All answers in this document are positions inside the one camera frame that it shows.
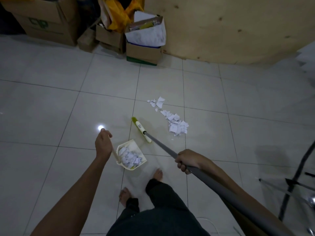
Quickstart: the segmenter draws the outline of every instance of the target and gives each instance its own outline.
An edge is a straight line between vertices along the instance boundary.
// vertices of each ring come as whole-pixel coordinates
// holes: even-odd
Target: white dustpan
[[[131,169],[128,169],[128,168],[121,162],[121,157],[118,155],[119,150],[120,150],[121,148],[123,148],[123,147],[129,148],[129,151],[137,153],[137,154],[138,154],[138,157],[141,158],[141,164],[139,164],[138,166],[133,167],[133,168],[131,168]],[[131,139],[130,141],[128,141],[128,142],[126,142],[126,143],[123,143],[123,144],[119,145],[119,146],[117,147],[116,152],[113,151],[113,154],[114,154],[114,156],[115,156],[115,158],[116,158],[117,164],[120,165],[120,166],[122,166],[122,167],[124,167],[124,168],[127,169],[127,170],[135,170],[135,169],[137,169],[139,166],[141,166],[143,163],[147,162],[147,160],[146,160],[146,158],[144,157],[142,151],[140,150],[140,148],[138,147],[137,143],[136,143],[133,139]]]

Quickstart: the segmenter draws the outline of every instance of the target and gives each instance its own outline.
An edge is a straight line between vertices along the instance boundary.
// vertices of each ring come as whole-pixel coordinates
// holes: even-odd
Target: bare foot
[[[126,207],[127,200],[133,198],[127,187],[123,188],[119,194],[120,203]]]
[[[162,181],[163,178],[163,171],[159,168],[156,170],[156,172],[153,175],[153,179],[156,179],[158,181]]]

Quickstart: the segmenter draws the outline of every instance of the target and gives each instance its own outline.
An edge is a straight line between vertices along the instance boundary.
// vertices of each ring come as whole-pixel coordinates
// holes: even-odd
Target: plywood board
[[[164,52],[215,63],[275,63],[315,40],[315,0],[146,0]]]

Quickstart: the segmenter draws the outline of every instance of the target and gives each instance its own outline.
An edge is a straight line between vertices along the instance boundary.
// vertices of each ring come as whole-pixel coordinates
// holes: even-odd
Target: person's left arm
[[[100,176],[112,153],[112,137],[101,129],[95,141],[96,158],[80,179],[35,227],[31,236],[79,236],[88,217]]]

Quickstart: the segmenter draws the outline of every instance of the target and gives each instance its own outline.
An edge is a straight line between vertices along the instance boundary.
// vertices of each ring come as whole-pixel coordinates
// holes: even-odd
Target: gray broom handle
[[[147,131],[143,132],[144,135],[147,135],[151,140],[153,140],[157,145],[159,145],[164,151],[166,151],[171,157],[174,159],[177,158],[178,154],[165,146],[159,140],[151,136],[147,133]],[[291,236],[286,232],[283,232],[278,227],[276,227],[269,219],[263,217],[260,214],[254,213],[248,207],[246,207],[238,197],[230,190],[225,188],[220,183],[216,182],[214,179],[209,177],[207,174],[202,172],[197,167],[186,166],[188,170],[191,171],[199,180],[205,183],[210,189],[212,189],[215,193],[217,193],[221,198],[225,199],[228,203],[230,203],[235,209],[237,209],[240,213],[246,216],[250,221],[252,221],[256,226],[258,226],[262,231],[270,236]]]

